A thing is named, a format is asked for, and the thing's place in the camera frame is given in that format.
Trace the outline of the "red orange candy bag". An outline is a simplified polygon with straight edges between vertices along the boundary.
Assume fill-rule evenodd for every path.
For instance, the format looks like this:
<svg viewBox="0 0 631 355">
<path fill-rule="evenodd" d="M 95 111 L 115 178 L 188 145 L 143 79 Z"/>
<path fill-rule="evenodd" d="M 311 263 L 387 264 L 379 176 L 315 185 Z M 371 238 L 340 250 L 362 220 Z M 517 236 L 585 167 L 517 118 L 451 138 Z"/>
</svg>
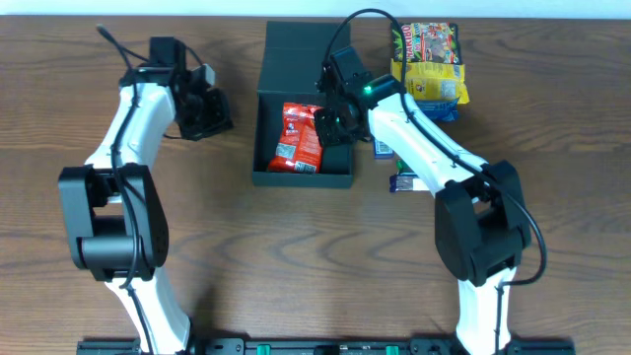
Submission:
<svg viewBox="0 0 631 355">
<path fill-rule="evenodd" d="M 322 160 L 316 128 L 315 112 L 320 106 L 285 103 L 283 128 L 273 159 L 267 166 L 271 172 L 318 174 Z"/>
</svg>

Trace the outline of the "yellow snack bag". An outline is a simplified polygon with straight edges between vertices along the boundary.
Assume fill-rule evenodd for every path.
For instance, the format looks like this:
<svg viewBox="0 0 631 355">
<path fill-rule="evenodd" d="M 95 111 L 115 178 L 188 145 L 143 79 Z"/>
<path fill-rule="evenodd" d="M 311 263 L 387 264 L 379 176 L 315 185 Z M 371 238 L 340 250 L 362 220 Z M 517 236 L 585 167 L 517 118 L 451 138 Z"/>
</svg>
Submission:
<svg viewBox="0 0 631 355">
<path fill-rule="evenodd" d="M 470 102 L 465 85 L 464 64 L 410 62 L 406 64 L 403 85 L 415 101 L 453 101 L 459 105 Z"/>
</svg>

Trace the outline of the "Haribo gummy candy bag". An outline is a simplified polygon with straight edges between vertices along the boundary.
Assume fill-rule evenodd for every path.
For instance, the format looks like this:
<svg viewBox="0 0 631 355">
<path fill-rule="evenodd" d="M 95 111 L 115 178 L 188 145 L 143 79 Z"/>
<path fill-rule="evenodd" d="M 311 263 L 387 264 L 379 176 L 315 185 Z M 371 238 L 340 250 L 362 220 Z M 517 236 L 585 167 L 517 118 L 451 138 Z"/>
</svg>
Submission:
<svg viewBox="0 0 631 355">
<path fill-rule="evenodd" d="M 405 53 L 408 62 L 463 63 L 456 23 L 407 23 L 400 26 L 402 33 L 391 25 L 394 61 L 400 62 Z"/>
</svg>

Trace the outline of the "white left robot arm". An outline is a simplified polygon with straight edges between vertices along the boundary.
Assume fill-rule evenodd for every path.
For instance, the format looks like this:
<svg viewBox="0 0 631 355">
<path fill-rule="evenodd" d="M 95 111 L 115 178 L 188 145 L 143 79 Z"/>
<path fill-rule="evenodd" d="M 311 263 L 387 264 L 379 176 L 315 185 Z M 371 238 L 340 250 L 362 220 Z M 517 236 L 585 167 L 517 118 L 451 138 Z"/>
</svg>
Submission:
<svg viewBox="0 0 631 355">
<path fill-rule="evenodd" d="M 169 226 L 152 178 L 172 123 L 184 138 L 212 134 L 229 117 L 213 69 L 140 67 L 122 78 L 104 140 L 79 167 L 62 170 L 58 188 L 74 264 L 119 299 L 138 338 L 83 340 L 80 354 L 187 354 L 191 320 L 175 299 L 165 262 Z"/>
</svg>

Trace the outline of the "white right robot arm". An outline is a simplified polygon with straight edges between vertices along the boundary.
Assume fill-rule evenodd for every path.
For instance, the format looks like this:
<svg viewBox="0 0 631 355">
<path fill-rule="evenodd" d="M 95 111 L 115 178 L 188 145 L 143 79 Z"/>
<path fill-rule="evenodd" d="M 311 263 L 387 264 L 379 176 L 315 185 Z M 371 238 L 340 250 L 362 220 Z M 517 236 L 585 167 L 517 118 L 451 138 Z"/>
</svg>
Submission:
<svg viewBox="0 0 631 355">
<path fill-rule="evenodd" d="M 432 122 L 391 75 L 350 80 L 323 75 L 325 106 L 315 115 L 324 147 L 372 136 L 385 142 L 435 201 L 435 245 L 458 283 L 456 339 L 469 354 L 508 349 L 507 294 L 523 251 L 542 235 L 526 208 L 521 181 L 508 162 L 491 165 L 459 146 Z"/>
</svg>

